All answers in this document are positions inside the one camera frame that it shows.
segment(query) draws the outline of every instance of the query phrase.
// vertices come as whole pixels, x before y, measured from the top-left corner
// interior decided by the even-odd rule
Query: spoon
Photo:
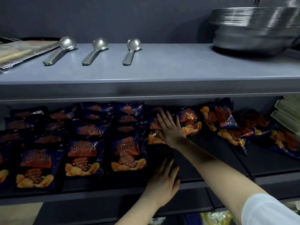
[[[54,65],[67,52],[76,48],[76,41],[70,37],[61,38],[58,44],[61,47],[61,50],[54,52],[47,60],[43,61],[44,65]]]
[[[83,60],[82,60],[82,64],[83,65],[90,65],[92,64],[92,62],[95,60],[97,54],[102,51],[105,50],[107,48],[108,44],[107,41],[105,39],[96,39],[93,42],[93,48],[95,49],[94,51],[90,52],[88,54],[88,56],[86,56]]]
[[[130,51],[125,56],[123,65],[131,65],[133,53],[141,48],[141,41],[138,39],[130,39],[127,42],[127,47],[130,49]]]

